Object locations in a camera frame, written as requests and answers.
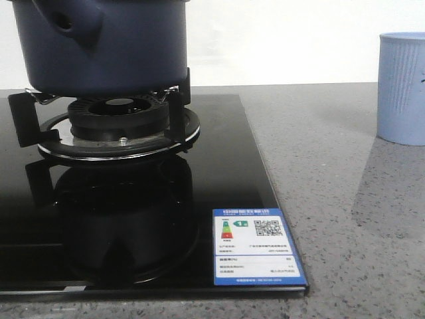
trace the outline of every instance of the burner cap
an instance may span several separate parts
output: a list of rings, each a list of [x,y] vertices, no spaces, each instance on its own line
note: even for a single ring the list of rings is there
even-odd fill
[[[71,132],[92,141],[152,135],[169,125],[168,103],[152,96],[81,98],[68,107]]]

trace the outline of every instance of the energy label sticker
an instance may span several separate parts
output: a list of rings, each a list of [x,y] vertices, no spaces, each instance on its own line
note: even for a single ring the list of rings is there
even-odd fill
[[[214,284],[307,284],[280,209],[214,209]]]

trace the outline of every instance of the qr code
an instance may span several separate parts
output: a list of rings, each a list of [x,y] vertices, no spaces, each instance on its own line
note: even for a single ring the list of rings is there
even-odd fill
[[[257,236],[283,236],[279,221],[254,221]]]

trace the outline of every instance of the pot handle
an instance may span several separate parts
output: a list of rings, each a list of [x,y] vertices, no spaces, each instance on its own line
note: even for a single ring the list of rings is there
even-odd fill
[[[96,38],[103,21],[103,12],[91,0],[32,0],[52,28],[76,40]]]

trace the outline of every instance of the gray countertop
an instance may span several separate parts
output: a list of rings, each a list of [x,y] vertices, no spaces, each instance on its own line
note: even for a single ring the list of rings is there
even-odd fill
[[[425,147],[376,135],[377,85],[239,94],[311,282],[292,300],[3,303],[0,318],[425,318]]]

